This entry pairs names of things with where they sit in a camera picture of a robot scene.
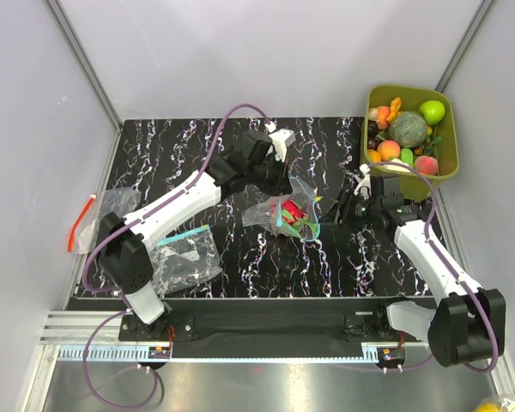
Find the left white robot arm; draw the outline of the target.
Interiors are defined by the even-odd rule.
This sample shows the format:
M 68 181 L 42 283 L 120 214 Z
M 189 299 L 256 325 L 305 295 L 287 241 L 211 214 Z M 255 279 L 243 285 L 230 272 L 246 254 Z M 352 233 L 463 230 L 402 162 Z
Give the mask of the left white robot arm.
M 249 185 L 271 197 L 290 194 L 287 152 L 294 141 L 294 132 L 287 129 L 270 134 L 248 130 L 158 200 L 123 217 L 110 213 L 102 219 L 97 264 L 119 288 L 148 339 L 162 338 L 168 328 L 166 307 L 152 285 L 149 253 L 194 215 Z

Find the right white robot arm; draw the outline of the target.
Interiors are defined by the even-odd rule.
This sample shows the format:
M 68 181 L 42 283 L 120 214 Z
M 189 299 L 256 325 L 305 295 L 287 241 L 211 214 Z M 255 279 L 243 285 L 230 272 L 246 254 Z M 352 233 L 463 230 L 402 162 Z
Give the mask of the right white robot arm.
M 321 221 L 354 230 L 383 231 L 418 270 L 436 307 L 394 298 L 373 316 L 377 337 L 391 340 L 401 332 L 425 342 L 443 367 L 489 361 L 495 367 L 505 351 L 506 300 L 496 288 L 485 289 L 469 276 L 430 230 L 415 204 L 407 204 L 395 174 L 363 179 L 344 187 Z

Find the red dragon fruit toy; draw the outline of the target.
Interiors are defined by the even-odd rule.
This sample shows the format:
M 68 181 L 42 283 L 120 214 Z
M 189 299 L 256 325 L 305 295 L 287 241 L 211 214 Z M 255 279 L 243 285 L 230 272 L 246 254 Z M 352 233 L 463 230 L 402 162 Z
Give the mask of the red dragon fruit toy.
M 291 199 L 276 200 L 270 212 L 272 228 L 284 236 L 314 241 L 320 233 L 313 204 L 297 203 Z

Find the clear bag teal zipper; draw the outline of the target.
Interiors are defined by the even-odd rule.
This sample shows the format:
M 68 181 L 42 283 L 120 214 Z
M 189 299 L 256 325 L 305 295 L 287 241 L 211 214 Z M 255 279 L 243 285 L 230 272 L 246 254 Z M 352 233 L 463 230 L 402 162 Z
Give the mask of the clear bag teal zipper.
M 320 235 L 318 202 L 322 199 L 308 183 L 290 176 L 290 195 L 269 197 L 242 215 L 244 227 L 259 226 L 274 235 L 313 242 Z

